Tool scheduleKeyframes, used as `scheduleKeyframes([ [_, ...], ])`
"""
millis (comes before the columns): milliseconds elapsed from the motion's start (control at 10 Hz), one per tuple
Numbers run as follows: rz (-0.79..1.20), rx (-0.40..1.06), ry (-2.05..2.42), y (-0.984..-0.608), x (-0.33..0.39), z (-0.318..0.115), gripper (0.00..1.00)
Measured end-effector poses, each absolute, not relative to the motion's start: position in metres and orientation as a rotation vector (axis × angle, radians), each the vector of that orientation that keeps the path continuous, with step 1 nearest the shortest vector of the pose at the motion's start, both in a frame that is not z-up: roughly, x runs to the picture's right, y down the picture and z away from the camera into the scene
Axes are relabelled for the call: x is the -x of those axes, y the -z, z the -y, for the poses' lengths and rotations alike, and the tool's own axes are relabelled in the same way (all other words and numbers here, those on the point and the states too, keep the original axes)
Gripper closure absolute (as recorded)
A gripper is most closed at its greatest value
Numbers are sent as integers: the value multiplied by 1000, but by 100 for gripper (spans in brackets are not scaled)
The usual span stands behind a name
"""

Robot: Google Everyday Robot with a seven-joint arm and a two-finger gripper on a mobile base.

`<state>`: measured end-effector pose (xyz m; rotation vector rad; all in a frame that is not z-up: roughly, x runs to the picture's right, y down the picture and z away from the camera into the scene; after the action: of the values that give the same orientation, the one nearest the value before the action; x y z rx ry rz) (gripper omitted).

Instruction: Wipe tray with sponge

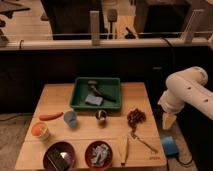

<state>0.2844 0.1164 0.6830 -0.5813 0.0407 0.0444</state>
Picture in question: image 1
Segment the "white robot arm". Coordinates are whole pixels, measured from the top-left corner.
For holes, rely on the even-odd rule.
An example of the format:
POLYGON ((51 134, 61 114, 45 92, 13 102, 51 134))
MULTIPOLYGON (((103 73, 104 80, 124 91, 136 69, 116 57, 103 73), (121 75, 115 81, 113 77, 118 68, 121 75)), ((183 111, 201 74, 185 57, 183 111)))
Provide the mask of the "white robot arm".
POLYGON ((167 89, 158 104, 163 109, 162 128, 170 129, 177 114, 188 103, 206 117, 213 120, 213 92, 205 88, 207 72, 198 66, 190 67, 169 75, 165 81, 167 89))

